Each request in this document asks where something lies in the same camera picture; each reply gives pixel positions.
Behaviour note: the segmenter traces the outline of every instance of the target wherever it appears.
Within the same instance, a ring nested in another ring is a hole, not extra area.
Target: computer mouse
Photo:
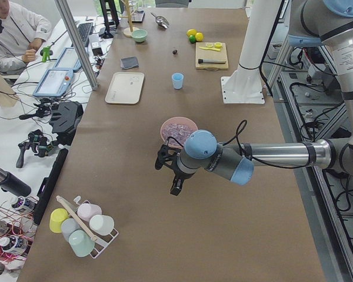
[[[43,56],[43,49],[41,50],[41,52],[40,52],[39,54],[40,54],[41,56]],[[52,56],[52,54],[53,54],[53,51],[50,50],[50,51],[49,51],[49,55]]]

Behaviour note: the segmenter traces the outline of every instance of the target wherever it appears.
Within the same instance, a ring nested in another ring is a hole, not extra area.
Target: blue joint cap
[[[290,34],[289,44],[292,47],[316,47],[323,45],[319,37],[296,36]]]
[[[332,12],[345,18],[353,18],[353,0],[323,0]]]
[[[187,138],[184,150],[188,156],[204,160],[211,157],[217,149],[217,140],[207,130],[197,130]]]
[[[245,157],[239,162],[230,181],[239,185],[244,185],[249,182],[254,172],[254,164]]]

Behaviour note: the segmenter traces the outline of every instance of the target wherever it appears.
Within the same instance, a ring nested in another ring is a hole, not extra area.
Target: metal scoop
[[[151,14],[155,17],[155,22],[159,26],[161,26],[161,27],[163,27],[165,29],[167,29],[169,27],[170,24],[169,24],[169,22],[167,21],[167,19],[164,16],[157,16],[153,12],[151,12]]]

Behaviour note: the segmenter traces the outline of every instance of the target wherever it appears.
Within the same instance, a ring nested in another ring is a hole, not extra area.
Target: wooden cutting board
[[[228,54],[226,51],[226,44],[222,43],[221,51],[203,50],[199,46],[205,47],[207,42],[196,42],[196,57],[195,67],[197,69],[229,69]],[[226,60],[226,63],[198,63],[198,59],[205,60]]]

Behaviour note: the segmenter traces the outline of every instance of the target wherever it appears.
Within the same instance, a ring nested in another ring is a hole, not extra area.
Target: green bowl
[[[148,32],[144,29],[137,29],[132,33],[132,38],[138,43],[144,42],[147,36]]]

